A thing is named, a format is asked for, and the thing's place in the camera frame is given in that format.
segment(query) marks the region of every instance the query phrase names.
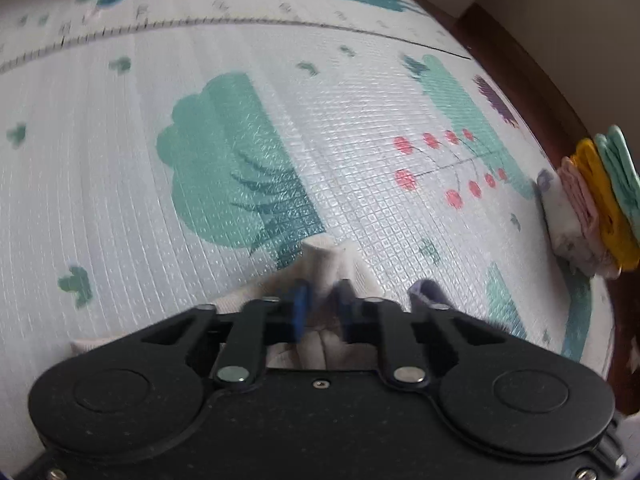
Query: green leaf shape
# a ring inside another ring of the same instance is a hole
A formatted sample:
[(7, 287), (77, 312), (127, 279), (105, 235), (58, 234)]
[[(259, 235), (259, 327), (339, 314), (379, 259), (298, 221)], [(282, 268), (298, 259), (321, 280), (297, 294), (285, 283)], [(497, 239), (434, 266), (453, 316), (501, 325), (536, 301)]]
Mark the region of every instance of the green leaf shape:
[(527, 331), (524, 329), (516, 304), (495, 262), (487, 270), (485, 292), (489, 304), (489, 322), (506, 326), (511, 335), (526, 339)]
[(18, 148), (27, 136), (27, 125), (19, 123), (15, 128), (7, 131), (6, 138), (14, 148)]
[(349, 57), (355, 57), (355, 55), (356, 55), (356, 53), (353, 51), (353, 49), (350, 49), (346, 45), (341, 45), (340, 46), (340, 51), (345, 53)]
[(117, 70), (118, 75), (127, 73), (131, 69), (131, 59), (128, 56), (122, 56), (109, 62), (111, 70)]
[(423, 238), (420, 241), (418, 250), (420, 251), (420, 254), (431, 263), (431, 265), (438, 265), (442, 260), (440, 253), (430, 238)]
[(511, 213), (511, 223), (518, 228), (518, 231), (522, 231), (522, 227), (520, 227), (520, 221), (514, 213)]
[(308, 63), (306, 61), (301, 61), (296, 66), (298, 68), (301, 68), (302, 70), (309, 70), (309, 75), (311, 77), (319, 74), (318, 69), (316, 68), (316, 66), (313, 63)]
[(174, 170), (175, 211), (200, 238), (250, 253), (264, 247), (282, 268), (300, 240), (324, 232), (247, 74), (212, 79), (178, 101), (172, 120), (156, 150)]
[(82, 308), (89, 303), (93, 294), (91, 292), (91, 283), (89, 275), (82, 267), (69, 267), (71, 276), (63, 276), (58, 280), (58, 286), (65, 292), (74, 292), (76, 296), (76, 308)]
[[(507, 176), (506, 184), (525, 199), (533, 199), (533, 181), (522, 173), (489, 121), (442, 62), (432, 55), (423, 56), (421, 62), (402, 56), (402, 61), (424, 93), (449, 119), (460, 143), (480, 158), (495, 178), (499, 178), (498, 170), (503, 169)], [(471, 131), (474, 140), (466, 138), (465, 129)]]

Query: wooden floor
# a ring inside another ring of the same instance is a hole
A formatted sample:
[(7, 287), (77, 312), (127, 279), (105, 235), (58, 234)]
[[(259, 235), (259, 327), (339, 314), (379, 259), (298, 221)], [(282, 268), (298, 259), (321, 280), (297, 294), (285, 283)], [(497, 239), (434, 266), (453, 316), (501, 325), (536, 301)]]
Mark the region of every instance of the wooden floor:
[[(564, 156), (575, 151), (578, 140), (589, 136), (551, 79), (484, 9), (474, 5), (455, 21), (427, 1), (416, 1), (447, 27), (491, 75), (553, 165), (558, 166)], [(617, 408), (631, 414), (640, 411), (640, 370), (633, 374), (628, 366), (632, 338), (640, 342), (640, 272), (624, 273), (607, 286), (616, 324), (608, 381), (616, 394)]]

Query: purple leaf print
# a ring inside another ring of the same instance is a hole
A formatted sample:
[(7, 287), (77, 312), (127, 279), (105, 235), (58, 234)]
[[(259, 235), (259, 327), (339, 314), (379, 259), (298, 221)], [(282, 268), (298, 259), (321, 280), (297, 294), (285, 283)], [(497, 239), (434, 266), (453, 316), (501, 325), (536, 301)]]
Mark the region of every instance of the purple leaf print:
[(509, 123), (514, 128), (517, 128), (518, 121), (513, 116), (511, 110), (509, 110), (504, 101), (500, 99), (500, 96), (496, 93), (496, 91), (489, 86), (489, 83), (479, 75), (474, 78), (474, 82), (478, 85), (480, 93), (491, 103), (492, 108), (502, 116), (502, 120), (505, 123)]

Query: textured mat surface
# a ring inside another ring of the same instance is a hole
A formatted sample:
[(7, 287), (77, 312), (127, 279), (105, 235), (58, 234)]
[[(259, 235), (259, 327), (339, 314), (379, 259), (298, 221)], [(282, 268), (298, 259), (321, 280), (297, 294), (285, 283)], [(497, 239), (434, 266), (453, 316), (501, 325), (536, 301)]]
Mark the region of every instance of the textured mat surface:
[(360, 247), (407, 304), (460, 309), (605, 373), (601, 280), (553, 256), (550, 168), (491, 78), (410, 0), (0, 0), (0, 466), (69, 340), (130, 332)]

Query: silver rivet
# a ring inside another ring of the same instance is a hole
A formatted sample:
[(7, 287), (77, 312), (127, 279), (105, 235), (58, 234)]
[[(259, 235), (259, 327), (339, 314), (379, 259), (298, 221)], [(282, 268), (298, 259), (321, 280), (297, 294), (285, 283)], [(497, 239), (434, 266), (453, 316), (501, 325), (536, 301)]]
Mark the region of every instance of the silver rivet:
[(593, 469), (585, 468), (580, 469), (580, 471), (575, 474), (575, 477), (577, 480), (596, 480), (598, 475)]
[(47, 471), (47, 480), (66, 480), (66, 475), (60, 469), (50, 469)]
[(241, 383), (249, 376), (249, 370), (241, 366), (225, 366), (218, 370), (218, 378), (225, 383)]
[(396, 368), (394, 377), (401, 383), (419, 383), (424, 380), (425, 372), (422, 368), (415, 366), (403, 366)]

